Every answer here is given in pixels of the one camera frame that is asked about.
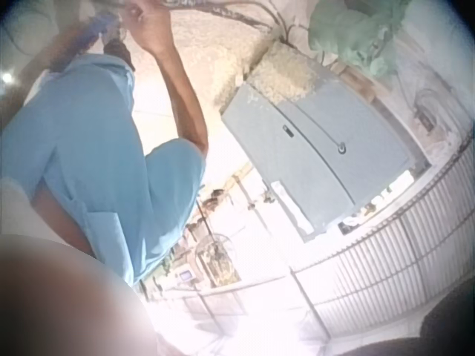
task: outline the light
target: light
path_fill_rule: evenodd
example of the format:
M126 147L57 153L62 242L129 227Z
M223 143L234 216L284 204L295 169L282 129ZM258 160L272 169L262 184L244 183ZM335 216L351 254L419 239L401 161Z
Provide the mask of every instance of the light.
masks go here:
M11 82L13 82L13 77L10 73L3 73L1 75L1 80L3 81L3 83L5 84L10 84Z

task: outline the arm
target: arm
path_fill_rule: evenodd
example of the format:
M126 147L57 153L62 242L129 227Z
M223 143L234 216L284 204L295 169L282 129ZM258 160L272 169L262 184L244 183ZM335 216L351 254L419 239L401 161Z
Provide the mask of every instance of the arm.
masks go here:
M170 12L158 1L130 0L122 14L135 41L157 61L177 125L178 136L208 153L208 131L196 93L174 46Z

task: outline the insulation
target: insulation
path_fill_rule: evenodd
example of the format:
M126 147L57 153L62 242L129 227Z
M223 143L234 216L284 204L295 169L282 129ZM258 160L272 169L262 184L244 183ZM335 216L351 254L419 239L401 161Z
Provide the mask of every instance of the insulation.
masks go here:
M315 87L310 60L285 44L275 43L255 68L249 82L274 105L297 101Z

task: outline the short sleeve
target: short sleeve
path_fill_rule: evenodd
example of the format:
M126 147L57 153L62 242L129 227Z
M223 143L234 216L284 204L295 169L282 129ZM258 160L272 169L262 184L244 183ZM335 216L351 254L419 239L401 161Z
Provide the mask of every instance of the short sleeve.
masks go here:
M147 157L148 182L159 235L174 236L188 220L205 170L205 159L186 139L174 139L155 148ZM160 245L170 249L177 241Z

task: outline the skin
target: skin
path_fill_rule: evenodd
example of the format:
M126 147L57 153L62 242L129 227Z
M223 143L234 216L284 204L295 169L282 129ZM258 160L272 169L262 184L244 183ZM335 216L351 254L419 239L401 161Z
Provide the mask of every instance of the skin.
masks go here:
M135 42L157 61L171 99L178 136L208 153L208 131L196 93L174 45L170 12L158 1L130 0L122 12Z
M208 131L200 103L174 45L170 12L158 1L129 0L121 15L137 44L157 62L170 95L178 136L195 144L206 157L209 148ZM66 50L84 26L84 23L75 25L59 35L20 73L17 82L21 84L14 85L0 102L1 129L21 109L32 85L43 70L67 53ZM84 233L46 185L39 186L32 206L63 240L86 254L94 255Z

